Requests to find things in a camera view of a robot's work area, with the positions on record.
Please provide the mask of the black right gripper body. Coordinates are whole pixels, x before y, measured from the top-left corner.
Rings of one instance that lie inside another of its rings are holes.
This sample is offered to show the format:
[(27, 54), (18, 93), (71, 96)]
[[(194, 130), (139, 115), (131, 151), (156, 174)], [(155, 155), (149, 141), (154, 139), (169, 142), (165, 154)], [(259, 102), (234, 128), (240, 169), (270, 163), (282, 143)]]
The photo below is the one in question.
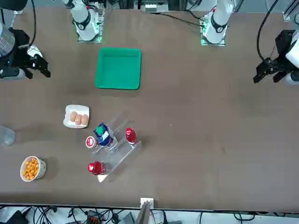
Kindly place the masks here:
[(30, 56), (27, 54), (28, 47), (21, 47), (29, 44), (30, 37), (23, 30), (9, 29), (15, 38), (12, 51), (7, 56), (7, 67), (30, 68)]

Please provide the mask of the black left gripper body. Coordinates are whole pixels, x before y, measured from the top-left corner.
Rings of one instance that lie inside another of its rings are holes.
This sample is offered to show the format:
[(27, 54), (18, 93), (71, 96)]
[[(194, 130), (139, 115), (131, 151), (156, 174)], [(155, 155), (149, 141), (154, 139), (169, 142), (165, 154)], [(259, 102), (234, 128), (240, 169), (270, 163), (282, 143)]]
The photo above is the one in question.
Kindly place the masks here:
[(288, 70), (293, 67), (293, 64), (286, 58), (292, 42), (292, 36), (295, 30), (282, 30), (275, 38), (278, 57), (271, 64), (274, 70)]

